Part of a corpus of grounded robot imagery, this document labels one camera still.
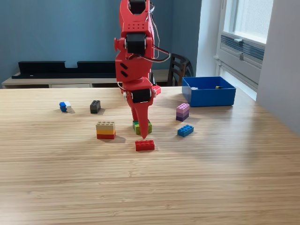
black lego brick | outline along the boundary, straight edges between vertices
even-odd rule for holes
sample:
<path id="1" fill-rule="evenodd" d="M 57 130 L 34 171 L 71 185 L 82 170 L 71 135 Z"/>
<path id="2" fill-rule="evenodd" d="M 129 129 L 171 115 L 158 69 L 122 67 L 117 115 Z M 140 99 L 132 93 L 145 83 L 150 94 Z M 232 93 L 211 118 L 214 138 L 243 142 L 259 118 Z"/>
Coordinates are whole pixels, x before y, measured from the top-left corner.
<path id="1" fill-rule="evenodd" d="M 90 113 L 97 114 L 101 109 L 100 101 L 94 100 L 90 105 Z"/>

green lego brick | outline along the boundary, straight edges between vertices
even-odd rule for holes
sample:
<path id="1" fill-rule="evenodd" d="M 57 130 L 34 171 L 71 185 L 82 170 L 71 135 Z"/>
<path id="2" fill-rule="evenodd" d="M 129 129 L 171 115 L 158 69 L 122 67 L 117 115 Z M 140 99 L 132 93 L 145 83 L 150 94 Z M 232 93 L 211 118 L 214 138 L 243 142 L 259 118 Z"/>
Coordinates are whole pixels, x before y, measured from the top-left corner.
<path id="1" fill-rule="evenodd" d="M 132 122 L 132 127 L 133 127 L 133 130 L 135 131 L 135 134 L 136 135 L 141 135 L 141 131 L 140 131 L 140 125 L 138 123 L 137 120 L 134 120 Z M 148 134 L 152 133 L 152 124 L 151 122 L 149 121 L 148 122 Z"/>

window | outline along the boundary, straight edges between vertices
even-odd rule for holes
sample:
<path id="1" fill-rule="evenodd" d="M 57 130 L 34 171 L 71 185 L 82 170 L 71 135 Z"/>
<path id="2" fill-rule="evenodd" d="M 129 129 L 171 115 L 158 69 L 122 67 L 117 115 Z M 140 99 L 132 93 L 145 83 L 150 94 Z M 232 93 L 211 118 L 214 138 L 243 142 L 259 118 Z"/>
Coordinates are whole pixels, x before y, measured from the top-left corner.
<path id="1" fill-rule="evenodd" d="M 273 0 L 228 0 L 224 31 L 265 44 Z"/>
<path id="2" fill-rule="evenodd" d="M 222 0 L 216 75 L 226 68 L 258 88 L 272 8 L 273 0 Z"/>

lego stack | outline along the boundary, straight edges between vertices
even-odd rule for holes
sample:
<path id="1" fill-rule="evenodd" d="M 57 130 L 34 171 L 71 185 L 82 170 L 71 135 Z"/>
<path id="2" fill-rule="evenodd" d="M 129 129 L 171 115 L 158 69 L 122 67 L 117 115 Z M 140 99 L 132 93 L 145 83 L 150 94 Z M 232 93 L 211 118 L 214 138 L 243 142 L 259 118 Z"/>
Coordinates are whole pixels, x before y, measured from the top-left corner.
<path id="1" fill-rule="evenodd" d="M 70 113 L 70 112 L 72 112 L 72 106 L 69 102 L 61 102 L 60 103 L 60 110 L 63 113 Z"/>
<path id="2" fill-rule="evenodd" d="M 140 125 L 137 120 L 132 121 L 132 127 L 136 135 L 141 135 Z M 148 134 L 152 133 L 152 124 L 148 120 Z"/>
<path id="3" fill-rule="evenodd" d="M 115 139 L 115 122 L 100 121 L 96 124 L 97 139 Z"/>
<path id="4" fill-rule="evenodd" d="M 183 103 L 176 109 L 176 120 L 185 121 L 189 117 L 189 104 Z"/>

yellow lego brick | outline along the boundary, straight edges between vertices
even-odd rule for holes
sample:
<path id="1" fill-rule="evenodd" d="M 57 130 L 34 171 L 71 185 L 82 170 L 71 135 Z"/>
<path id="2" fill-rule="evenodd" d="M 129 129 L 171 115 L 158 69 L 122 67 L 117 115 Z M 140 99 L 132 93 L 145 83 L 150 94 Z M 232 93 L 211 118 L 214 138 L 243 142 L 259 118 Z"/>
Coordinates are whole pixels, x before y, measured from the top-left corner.
<path id="1" fill-rule="evenodd" d="M 115 122 L 100 121 L 96 124 L 97 130 L 115 130 Z"/>
<path id="2" fill-rule="evenodd" d="M 116 133 L 116 130 L 96 130 L 97 135 L 114 135 Z"/>

